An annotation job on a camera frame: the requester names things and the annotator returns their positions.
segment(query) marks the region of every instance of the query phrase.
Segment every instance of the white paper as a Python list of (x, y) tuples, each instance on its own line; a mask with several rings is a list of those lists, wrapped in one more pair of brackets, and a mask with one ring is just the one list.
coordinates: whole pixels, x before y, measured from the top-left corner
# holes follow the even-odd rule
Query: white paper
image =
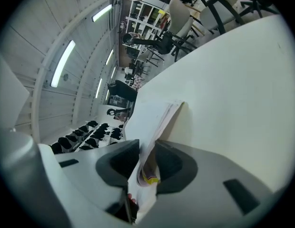
[(157, 184), (138, 181), (139, 174), (155, 147), (155, 141), (183, 102), (179, 100), (149, 100), (136, 102), (132, 117), (125, 127), (126, 140), (139, 139), (139, 162), (128, 180), (128, 192), (136, 199), (139, 212), (147, 212), (156, 201)]

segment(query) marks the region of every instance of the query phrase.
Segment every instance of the white surface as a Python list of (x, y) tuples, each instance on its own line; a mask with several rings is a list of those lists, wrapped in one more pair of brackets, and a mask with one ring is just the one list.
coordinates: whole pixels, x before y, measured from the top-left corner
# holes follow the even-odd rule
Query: white surface
[(160, 9), (163, 9), (166, 4), (160, 0), (142, 0), (143, 2), (149, 3), (151, 5), (154, 5), (155, 7), (158, 7)]
[(185, 101), (162, 139), (219, 153), (272, 191), (295, 164), (295, 42), (280, 16), (208, 42), (138, 93)]
[(0, 128), (14, 128), (29, 92), (0, 54)]

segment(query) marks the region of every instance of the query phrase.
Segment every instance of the office furniture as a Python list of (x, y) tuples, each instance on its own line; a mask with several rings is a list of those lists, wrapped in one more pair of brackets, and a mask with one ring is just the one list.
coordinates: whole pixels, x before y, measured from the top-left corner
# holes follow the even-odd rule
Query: office furniture
[(277, 11), (274, 9), (270, 8), (272, 5), (272, 2), (270, 0), (251, 0), (251, 1), (241, 1), (241, 5), (244, 8), (246, 5), (247, 7), (245, 10), (243, 10), (239, 16), (244, 16), (248, 13), (253, 13), (254, 10), (257, 11), (259, 17), (263, 17), (261, 10), (273, 13), (273, 14), (279, 14)]
[(201, 11), (200, 23), (208, 30), (218, 29), (220, 34), (226, 32), (224, 24), (236, 19), (241, 25), (244, 21), (232, 7), (237, 0), (201, 0), (205, 8)]
[[(161, 24), (167, 18), (166, 13), (162, 10), (166, 4), (159, 0), (130, 1), (131, 6), (129, 10), (129, 16), (126, 17), (126, 33), (135, 32), (139, 33), (144, 39), (153, 39), (156, 31), (161, 30)], [(137, 18), (132, 18), (131, 14), (136, 14)], [(123, 45), (134, 48), (138, 51), (144, 48), (143, 45), (128, 45), (126, 43)]]
[[(180, 0), (171, 0), (169, 13), (170, 25), (166, 32), (164, 30), (167, 25), (163, 26), (160, 35), (155, 36), (156, 40), (134, 38), (129, 43), (149, 46), (149, 48), (158, 51), (162, 55), (170, 53), (174, 46), (183, 50), (186, 54), (191, 52), (193, 48), (197, 48), (187, 41), (187, 34), (192, 28), (193, 19), (195, 19), (190, 16), (189, 10)], [(188, 44), (191, 48), (182, 46), (183, 43)]]
[(132, 89), (130, 86), (119, 80), (116, 80), (112, 84), (108, 84), (108, 90), (111, 95), (118, 95), (131, 102), (134, 102), (137, 97), (136, 90)]
[(147, 82), (137, 102), (158, 98), (185, 101), (163, 140), (226, 156), (272, 191), (288, 183), (295, 167), (295, 40), (281, 16), (199, 47)]
[(157, 60), (159, 61), (158, 58), (154, 58), (153, 56), (157, 56), (158, 58), (160, 58), (162, 61), (164, 61), (164, 59), (162, 57), (160, 57), (159, 55), (157, 55), (153, 50), (147, 48), (146, 51), (144, 53), (142, 53), (141, 55), (139, 55), (137, 57), (137, 60), (140, 62), (146, 62), (146, 63), (150, 63), (156, 67), (158, 67), (155, 63), (151, 62), (151, 60)]

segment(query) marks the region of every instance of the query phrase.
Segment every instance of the white office chair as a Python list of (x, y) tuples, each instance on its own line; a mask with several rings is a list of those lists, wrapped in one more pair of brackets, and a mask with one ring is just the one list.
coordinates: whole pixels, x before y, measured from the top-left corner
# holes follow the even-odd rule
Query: white office chair
[(154, 55), (156, 55), (157, 57), (159, 57), (161, 60), (164, 61), (164, 59), (162, 57), (160, 57), (159, 55), (157, 55), (155, 52), (153, 52), (149, 48), (147, 48), (147, 50), (144, 53), (142, 53), (141, 55), (139, 55), (137, 57), (137, 60), (140, 61), (140, 62), (150, 63), (150, 64), (153, 64), (154, 66), (158, 67), (156, 64), (154, 64), (154, 63), (151, 62), (151, 59), (159, 61), (159, 59), (153, 58)]
[(208, 30), (218, 29), (220, 34), (224, 34), (224, 24), (237, 19), (243, 25), (244, 21), (232, 7), (237, 0), (201, 0), (206, 8), (200, 15), (201, 24)]
[(196, 18), (191, 16), (189, 9), (180, 0), (170, 1), (169, 13), (171, 23), (168, 27), (168, 32), (174, 35), (173, 40), (175, 42), (178, 41), (178, 43), (174, 43), (176, 48), (172, 52), (176, 62), (179, 50), (183, 50), (185, 53), (191, 52), (191, 49), (182, 46), (184, 43), (190, 45), (192, 48), (197, 48), (187, 41), (192, 37), (191, 35), (188, 36), (188, 33), (192, 29), (193, 21)]

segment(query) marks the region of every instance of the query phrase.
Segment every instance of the fluorescent light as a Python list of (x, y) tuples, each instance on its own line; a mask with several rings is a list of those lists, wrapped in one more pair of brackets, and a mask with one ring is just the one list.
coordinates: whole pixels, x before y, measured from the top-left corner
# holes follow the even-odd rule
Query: fluorescent light
[(52, 78), (52, 81), (51, 81), (51, 86), (52, 87), (58, 87), (58, 83), (59, 83), (59, 79), (61, 77), (61, 73), (63, 71), (63, 68), (66, 64), (66, 61), (68, 59), (68, 57), (70, 56), (73, 48), (75, 47), (76, 43), (71, 40), (68, 44), (68, 46), (66, 47), (59, 63), (58, 63), (58, 66), (56, 68), (56, 71), (54, 72), (54, 75), (53, 75), (53, 78)]
[(108, 93), (106, 94), (105, 101), (107, 101), (107, 100), (108, 100), (108, 96), (109, 96), (109, 90), (108, 90)]
[(92, 17), (92, 21), (96, 22), (97, 19), (99, 19), (103, 14), (105, 14), (106, 12), (110, 11), (112, 8), (112, 5), (109, 4), (107, 7), (105, 7), (104, 9), (102, 9), (99, 13), (97, 13), (96, 15), (94, 15)]
[(114, 70), (113, 70), (113, 73), (111, 75), (111, 78), (113, 78), (114, 74), (115, 74), (115, 71), (116, 71), (116, 67), (114, 67)]
[(97, 89), (97, 93), (96, 93), (96, 98), (98, 97), (101, 83), (102, 83), (102, 79), (100, 79), (100, 82), (99, 82), (99, 85), (98, 85), (98, 89)]
[(110, 57), (111, 57), (111, 55), (113, 55), (113, 52), (114, 52), (114, 49), (112, 49), (112, 51), (110, 52), (110, 55), (109, 55), (109, 57), (108, 57), (108, 60), (106, 61), (106, 65), (108, 64), (108, 62), (109, 62), (109, 60), (110, 60)]

